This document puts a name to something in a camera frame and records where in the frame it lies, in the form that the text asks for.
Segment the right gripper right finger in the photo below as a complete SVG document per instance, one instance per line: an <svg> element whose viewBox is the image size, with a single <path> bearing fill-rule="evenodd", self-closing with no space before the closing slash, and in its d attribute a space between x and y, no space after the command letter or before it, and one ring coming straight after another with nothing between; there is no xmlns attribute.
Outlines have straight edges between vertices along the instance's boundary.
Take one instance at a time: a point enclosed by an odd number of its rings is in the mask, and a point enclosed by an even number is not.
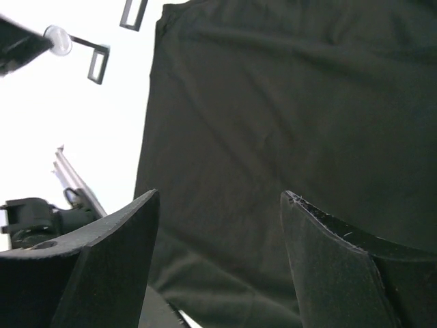
<svg viewBox="0 0 437 328"><path fill-rule="evenodd" d="M389 242L281 195L304 327L435 327L436 255Z"/></svg>

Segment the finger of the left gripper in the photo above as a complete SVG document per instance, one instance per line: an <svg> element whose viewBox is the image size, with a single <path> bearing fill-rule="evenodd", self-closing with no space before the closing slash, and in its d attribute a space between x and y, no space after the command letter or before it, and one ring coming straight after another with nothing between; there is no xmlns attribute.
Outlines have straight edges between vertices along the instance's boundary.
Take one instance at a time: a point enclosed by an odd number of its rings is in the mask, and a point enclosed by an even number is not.
<svg viewBox="0 0 437 328"><path fill-rule="evenodd" d="M1 77L26 66L50 48L48 38L1 16Z"/></svg>

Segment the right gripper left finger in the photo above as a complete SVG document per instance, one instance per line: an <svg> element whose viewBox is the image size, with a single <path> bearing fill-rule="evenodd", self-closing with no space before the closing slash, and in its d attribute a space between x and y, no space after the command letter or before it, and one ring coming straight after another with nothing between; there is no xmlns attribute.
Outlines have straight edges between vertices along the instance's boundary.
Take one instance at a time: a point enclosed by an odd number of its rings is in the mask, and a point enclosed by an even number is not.
<svg viewBox="0 0 437 328"><path fill-rule="evenodd" d="M1 253L1 326L136 327L158 230L151 190L29 249Z"/></svg>

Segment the white round brooch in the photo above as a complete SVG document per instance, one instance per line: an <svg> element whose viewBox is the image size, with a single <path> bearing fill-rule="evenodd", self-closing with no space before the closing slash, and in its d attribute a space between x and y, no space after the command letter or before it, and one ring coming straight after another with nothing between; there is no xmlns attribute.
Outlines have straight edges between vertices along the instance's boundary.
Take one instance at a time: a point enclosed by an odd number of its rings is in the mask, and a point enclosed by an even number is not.
<svg viewBox="0 0 437 328"><path fill-rule="evenodd" d="M71 52L72 39L65 29L50 25L44 31L43 36L53 43L50 49L51 53L63 57Z"/></svg>

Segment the black t-shirt garment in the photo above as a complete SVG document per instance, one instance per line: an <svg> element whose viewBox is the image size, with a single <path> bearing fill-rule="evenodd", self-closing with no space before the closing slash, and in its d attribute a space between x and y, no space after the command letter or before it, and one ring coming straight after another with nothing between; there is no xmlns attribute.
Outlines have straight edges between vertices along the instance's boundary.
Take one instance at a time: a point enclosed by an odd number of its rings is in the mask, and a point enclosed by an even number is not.
<svg viewBox="0 0 437 328"><path fill-rule="evenodd" d="M150 284L203 327L304 327L285 191L436 255L436 2L165 4L135 192L148 189Z"/></svg>

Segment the black frame box near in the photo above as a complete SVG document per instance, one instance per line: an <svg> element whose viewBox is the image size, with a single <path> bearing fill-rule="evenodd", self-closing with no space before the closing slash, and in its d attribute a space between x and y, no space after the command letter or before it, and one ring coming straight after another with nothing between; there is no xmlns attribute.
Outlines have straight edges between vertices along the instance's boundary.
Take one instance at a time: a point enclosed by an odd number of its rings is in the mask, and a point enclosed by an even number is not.
<svg viewBox="0 0 437 328"><path fill-rule="evenodd" d="M89 63L87 78L97 85L101 85L107 69L107 64L110 55L110 46L104 44L95 44L89 40L85 40L76 36L70 35L74 43L86 46L93 49L92 57Z"/></svg>

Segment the black frame box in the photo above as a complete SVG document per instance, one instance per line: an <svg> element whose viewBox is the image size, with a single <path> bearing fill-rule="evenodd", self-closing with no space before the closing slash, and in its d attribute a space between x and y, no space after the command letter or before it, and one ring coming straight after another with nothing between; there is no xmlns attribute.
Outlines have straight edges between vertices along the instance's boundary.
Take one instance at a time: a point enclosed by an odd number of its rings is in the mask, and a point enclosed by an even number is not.
<svg viewBox="0 0 437 328"><path fill-rule="evenodd" d="M126 0L119 26L132 31L139 31L148 0Z"/></svg>
<svg viewBox="0 0 437 328"><path fill-rule="evenodd" d="M89 63L87 78L97 85L101 85L107 69L107 64L110 55L110 46L104 44L95 44L89 40L85 40L76 36L70 35L74 43L86 46L93 49L92 57Z"/></svg>

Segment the aluminium frame rail front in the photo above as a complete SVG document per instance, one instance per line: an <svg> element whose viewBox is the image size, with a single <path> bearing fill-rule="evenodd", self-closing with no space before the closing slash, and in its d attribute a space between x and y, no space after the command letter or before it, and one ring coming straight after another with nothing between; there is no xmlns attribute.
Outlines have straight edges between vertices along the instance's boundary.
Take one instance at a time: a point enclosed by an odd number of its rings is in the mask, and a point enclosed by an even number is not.
<svg viewBox="0 0 437 328"><path fill-rule="evenodd" d="M77 174L69 160L64 155L64 146L60 146L55 151L55 160L53 162L53 173L59 179L63 188L82 189L88 197L96 212L101 216L107 215L106 211L98 201L94 192L89 188L85 181Z"/></svg>

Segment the black frame box far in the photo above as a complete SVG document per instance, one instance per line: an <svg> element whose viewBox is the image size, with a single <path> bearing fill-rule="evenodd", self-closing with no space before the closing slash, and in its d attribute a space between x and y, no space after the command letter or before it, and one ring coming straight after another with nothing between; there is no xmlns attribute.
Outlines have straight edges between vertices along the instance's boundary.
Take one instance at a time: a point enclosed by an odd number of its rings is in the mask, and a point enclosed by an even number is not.
<svg viewBox="0 0 437 328"><path fill-rule="evenodd" d="M139 31L148 0L126 0L119 26L132 31Z"/></svg>

